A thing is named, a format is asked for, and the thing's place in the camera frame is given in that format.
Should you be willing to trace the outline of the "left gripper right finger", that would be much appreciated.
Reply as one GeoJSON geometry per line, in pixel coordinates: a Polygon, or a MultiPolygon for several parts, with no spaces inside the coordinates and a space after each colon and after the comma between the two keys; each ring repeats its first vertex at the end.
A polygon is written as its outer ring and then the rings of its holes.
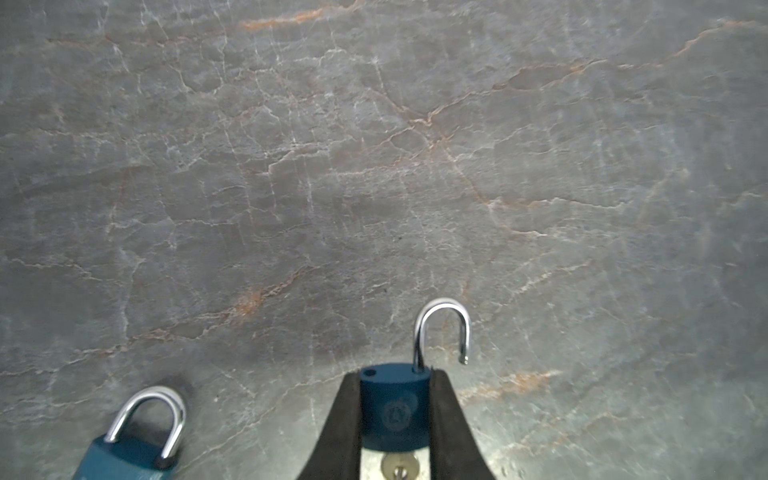
{"type": "Polygon", "coordinates": [[[430,478],[493,480],[448,374],[434,369],[429,382],[430,478]]]}

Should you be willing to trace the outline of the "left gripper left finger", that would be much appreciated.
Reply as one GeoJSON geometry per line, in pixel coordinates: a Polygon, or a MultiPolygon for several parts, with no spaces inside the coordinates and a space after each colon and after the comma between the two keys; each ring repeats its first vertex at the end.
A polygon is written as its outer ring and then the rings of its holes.
{"type": "Polygon", "coordinates": [[[361,465],[360,371],[347,373],[298,480],[358,480],[361,465]]]}

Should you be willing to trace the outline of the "small silver key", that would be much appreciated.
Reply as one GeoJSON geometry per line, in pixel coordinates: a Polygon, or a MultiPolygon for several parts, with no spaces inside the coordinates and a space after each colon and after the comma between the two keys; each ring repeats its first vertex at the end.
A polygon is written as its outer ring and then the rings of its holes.
{"type": "Polygon", "coordinates": [[[380,470],[386,480],[417,480],[420,463],[413,452],[389,452],[382,457],[380,470]]]}

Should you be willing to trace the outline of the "large teal padlock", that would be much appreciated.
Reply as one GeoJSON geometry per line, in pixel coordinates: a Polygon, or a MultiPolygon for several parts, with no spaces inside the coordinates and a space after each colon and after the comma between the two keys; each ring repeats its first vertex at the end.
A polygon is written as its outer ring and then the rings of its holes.
{"type": "Polygon", "coordinates": [[[429,446],[429,397],[433,370],[425,365],[426,322],[449,309],[459,318],[458,361],[469,361],[471,317],[451,298],[429,301],[416,317],[413,360],[365,367],[360,372],[362,446],[380,452],[410,452],[429,446]]]}

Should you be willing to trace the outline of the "small teal padlock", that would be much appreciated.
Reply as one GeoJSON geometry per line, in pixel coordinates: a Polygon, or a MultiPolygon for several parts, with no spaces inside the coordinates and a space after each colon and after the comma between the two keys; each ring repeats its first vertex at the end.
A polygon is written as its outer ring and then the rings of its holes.
{"type": "Polygon", "coordinates": [[[161,385],[140,390],[123,404],[107,432],[91,442],[73,479],[170,479],[186,420],[186,404],[176,390],[161,385]],[[154,400],[168,406],[172,415],[171,428],[161,447],[123,434],[138,407],[154,400]]]}

